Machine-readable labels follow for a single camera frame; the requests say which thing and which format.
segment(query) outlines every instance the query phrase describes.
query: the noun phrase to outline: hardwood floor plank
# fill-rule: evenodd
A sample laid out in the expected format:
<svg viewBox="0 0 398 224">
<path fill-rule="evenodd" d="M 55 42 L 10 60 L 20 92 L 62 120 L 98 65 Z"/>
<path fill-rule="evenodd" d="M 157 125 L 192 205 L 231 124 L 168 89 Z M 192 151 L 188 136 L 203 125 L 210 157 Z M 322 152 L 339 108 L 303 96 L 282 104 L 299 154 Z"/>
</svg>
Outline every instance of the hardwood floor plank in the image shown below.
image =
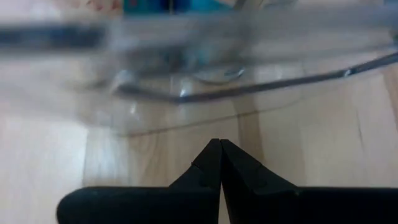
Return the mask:
<svg viewBox="0 0 398 224">
<path fill-rule="evenodd" d="M 169 185 L 188 169 L 211 138 L 227 138 L 239 144 L 237 119 L 132 138 L 92 131 L 84 183 Z"/>
<path fill-rule="evenodd" d="M 56 223 L 61 198 L 82 187 L 87 130 L 63 121 L 1 120 L 0 223 Z"/>
<path fill-rule="evenodd" d="M 299 120 L 307 185 L 366 185 L 356 108 L 345 88 L 302 102 Z"/>
<path fill-rule="evenodd" d="M 384 83 L 391 100 L 392 110 L 394 112 L 395 123 L 398 129 L 398 65 L 391 65 L 382 70 L 384 74 Z"/>
<path fill-rule="evenodd" d="M 352 88 L 371 186 L 398 186 L 398 132 L 381 71 Z"/>
<path fill-rule="evenodd" d="M 292 183 L 305 185 L 297 108 L 293 105 L 253 116 L 259 116 L 263 164 Z"/>
</svg>

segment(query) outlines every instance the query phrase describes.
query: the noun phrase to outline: clear plastic container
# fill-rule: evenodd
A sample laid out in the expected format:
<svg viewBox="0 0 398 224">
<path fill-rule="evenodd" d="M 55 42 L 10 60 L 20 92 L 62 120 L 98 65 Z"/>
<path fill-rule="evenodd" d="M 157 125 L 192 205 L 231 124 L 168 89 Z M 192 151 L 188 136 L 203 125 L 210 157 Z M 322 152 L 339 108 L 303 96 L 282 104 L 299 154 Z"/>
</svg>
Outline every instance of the clear plastic container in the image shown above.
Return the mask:
<svg viewBox="0 0 398 224">
<path fill-rule="evenodd" d="M 44 111 L 120 133 L 211 122 L 297 101 L 302 97 L 297 85 L 357 74 L 323 72 L 350 68 L 391 49 L 396 11 L 270 7 L 259 13 L 78 22 L 74 28 L 83 34 L 103 30 L 101 41 L 87 50 L 26 54 L 17 60 L 3 55 L 0 85 L 3 96 L 12 99 L 10 108 L 18 105 L 28 114 Z M 340 59 L 328 71 L 311 69 L 341 57 L 358 61 Z"/>
</svg>

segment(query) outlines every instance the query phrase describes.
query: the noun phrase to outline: black plastic object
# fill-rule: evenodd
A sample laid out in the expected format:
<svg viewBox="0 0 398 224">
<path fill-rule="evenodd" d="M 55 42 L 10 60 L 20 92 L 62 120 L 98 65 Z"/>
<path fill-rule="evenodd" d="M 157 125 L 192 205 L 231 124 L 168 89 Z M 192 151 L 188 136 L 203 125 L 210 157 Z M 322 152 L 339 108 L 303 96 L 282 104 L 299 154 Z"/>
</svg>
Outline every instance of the black plastic object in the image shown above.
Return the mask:
<svg viewBox="0 0 398 224">
<path fill-rule="evenodd" d="M 67 195 L 59 224 L 398 223 L 398 189 L 297 187 L 229 140 L 212 139 L 169 187 L 89 187 Z"/>
<path fill-rule="evenodd" d="M 59 224 L 217 223 L 221 143 L 214 139 L 170 187 L 87 187 L 58 205 Z"/>
</svg>

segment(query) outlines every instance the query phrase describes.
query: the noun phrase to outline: wooden floor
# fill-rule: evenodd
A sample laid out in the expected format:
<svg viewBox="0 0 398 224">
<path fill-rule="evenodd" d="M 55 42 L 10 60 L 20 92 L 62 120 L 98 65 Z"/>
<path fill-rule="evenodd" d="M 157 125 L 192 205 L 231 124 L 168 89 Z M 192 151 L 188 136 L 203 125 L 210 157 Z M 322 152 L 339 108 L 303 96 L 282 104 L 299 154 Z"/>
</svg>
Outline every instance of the wooden floor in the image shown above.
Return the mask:
<svg viewBox="0 0 398 224">
<path fill-rule="evenodd" d="M 303 68 L 313 73 L 347 60 Z M 80 187 L 166 186 L 211 138 L 231 140 L 297 185 L 398 187 L 397 90 L 395 65 L 343 82 L 232 99 L 235 113 L 227 116 L 129 137 L 3 115 L 0 223 L 56 223 L 58 201 Z M 258 112 L 246 111 L 250 105 Z M 227 222 L 221 203 L 220 223 Z"/>
</svg>

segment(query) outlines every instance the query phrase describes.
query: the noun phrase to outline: blue object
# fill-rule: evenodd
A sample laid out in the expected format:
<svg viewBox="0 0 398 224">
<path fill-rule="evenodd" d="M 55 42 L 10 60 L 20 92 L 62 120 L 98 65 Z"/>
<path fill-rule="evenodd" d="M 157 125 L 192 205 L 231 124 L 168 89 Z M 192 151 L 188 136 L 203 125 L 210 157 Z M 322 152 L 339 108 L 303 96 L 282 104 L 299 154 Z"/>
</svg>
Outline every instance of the blue object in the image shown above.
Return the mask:
<svg viewBox="0 0 398 224">
<path fill-rule="evenodd" d="M 230 10 L 225 4 L 215 0 L 174 0 L 175 12 L 213 12 Z"/>
<path fill-rule="evenodd" d="M 173 5 L 172 10 L 176 13 L 214 12 L 231 9 L 216 0 L 125 0 L 123 9 L 127 15 L 153 15 L 169 13 L 170 5 Z"/>
</svg>

